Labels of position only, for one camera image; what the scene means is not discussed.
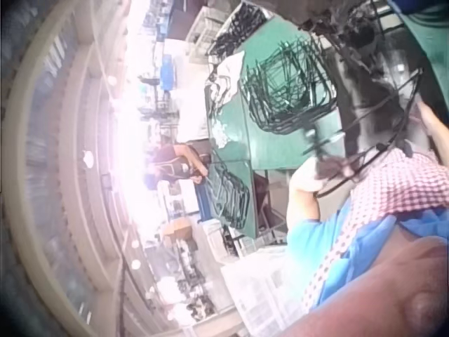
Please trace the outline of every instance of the white glove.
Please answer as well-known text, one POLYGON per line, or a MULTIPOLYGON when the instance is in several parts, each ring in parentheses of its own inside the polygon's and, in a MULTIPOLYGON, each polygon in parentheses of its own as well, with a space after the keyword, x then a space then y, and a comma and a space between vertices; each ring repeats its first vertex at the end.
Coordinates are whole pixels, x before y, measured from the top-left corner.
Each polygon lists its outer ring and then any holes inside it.
POLYGON ((292 175, 290 189, 318 192, 334 176, 348 178, 353 175, 354 172, 346 158, 327 157, 320 161, 316 157, 310 157, 292 175))

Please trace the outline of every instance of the pink checkered cloth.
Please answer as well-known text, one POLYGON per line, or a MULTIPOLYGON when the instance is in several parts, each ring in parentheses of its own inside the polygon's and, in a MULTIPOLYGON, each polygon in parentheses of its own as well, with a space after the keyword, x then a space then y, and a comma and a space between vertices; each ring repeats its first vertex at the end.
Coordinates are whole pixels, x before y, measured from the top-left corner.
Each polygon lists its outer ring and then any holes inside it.
POLYGON ((342 232, 305 290, 304 312, 317 302, 330 266, 347 251, 358 229, 387 215, 438 206, 449 207, 449 169, 438 164, 433 152, 414 152, 407 158, 401 150, 392 150, 351 191, 342 232))

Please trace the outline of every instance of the ceiling light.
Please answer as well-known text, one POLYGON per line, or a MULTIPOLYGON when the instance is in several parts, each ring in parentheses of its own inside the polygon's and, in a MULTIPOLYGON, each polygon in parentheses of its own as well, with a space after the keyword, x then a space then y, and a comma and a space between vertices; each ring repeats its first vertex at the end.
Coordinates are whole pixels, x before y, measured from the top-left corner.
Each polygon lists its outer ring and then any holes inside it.
POLYGON ((139 260, 134 260, 134 261, 131 263, 131 269, 132 269, 132 270, 138 270, 138 269, 140 268, 140 265, 141 265, 141 263, 140 263, 139 260))
POLYGON ((108 76, 107 83, 109 83, 111 86, 115 86, 117 84, 117 79, 114 76, 108 76))
POLYGON ((83 161, 88 169, 93 168, 93 153, 91 151, 84 151, 83 161))

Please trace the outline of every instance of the green table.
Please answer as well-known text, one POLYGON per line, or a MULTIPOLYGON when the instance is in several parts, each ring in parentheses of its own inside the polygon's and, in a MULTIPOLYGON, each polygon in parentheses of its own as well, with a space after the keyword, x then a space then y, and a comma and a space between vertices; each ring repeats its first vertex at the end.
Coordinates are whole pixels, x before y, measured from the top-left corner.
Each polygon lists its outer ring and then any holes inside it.
MULTIPOLYGON (((236 52, 245 51, 243 71, 256 61, 268 58, 281 42, 296 41, 305 37, 291 23, 280 18, 273 18, 262 26, 236 52)), ((286 136, 276 135, 261 130, 249 117, 248 107, 238 92, 230 102, 222 107, 216 118, 209 120, 209 132, 212 143, 218 138, 216 126, 228 141, 224 147, 213 145, 216 155, 226 164, 228 171, 239 177, 250 191, 250 206, 246 216, 246 224, 239 230, 242 234, 256 238, 257 215, 255 212, 255 195, 253 170, 295 169, 300 166, 307 156, 302 152, 311 146, 303 131, 295 131, 286 136)), ((332 112, 319 122, 321 135, 325 138, 341 129, 338 111, 332 112)), ((326 150, 335 155, 344 155, 343 139, 327 146, 326 150)), ((211 197, 211 203, 217 202, 211 197)))

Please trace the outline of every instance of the dark hair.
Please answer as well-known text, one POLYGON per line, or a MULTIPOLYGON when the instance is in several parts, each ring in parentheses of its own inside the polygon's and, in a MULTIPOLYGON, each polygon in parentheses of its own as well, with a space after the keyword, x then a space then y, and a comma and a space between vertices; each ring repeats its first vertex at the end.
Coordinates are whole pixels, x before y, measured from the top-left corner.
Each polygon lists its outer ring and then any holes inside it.
POLYGON ((143 182, 148 190, 157 190, 159 179, 154 174, 146 173, 143 176, 143 182))

